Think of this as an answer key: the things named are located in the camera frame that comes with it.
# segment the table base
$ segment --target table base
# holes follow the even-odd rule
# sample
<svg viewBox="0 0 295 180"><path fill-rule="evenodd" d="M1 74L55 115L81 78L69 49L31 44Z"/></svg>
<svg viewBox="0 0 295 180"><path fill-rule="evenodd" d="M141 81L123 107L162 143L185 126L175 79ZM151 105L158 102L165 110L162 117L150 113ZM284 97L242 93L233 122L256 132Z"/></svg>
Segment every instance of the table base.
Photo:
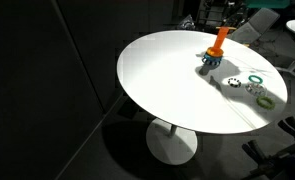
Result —
<svg viewBox="0 0 295 180"><path fill-rule="evenodd" d="M197 149L197 136L194 131L179 128L171 135L171 124L156 118L146 133L147 146L161 162L179 165L189 161Z"/></svg>

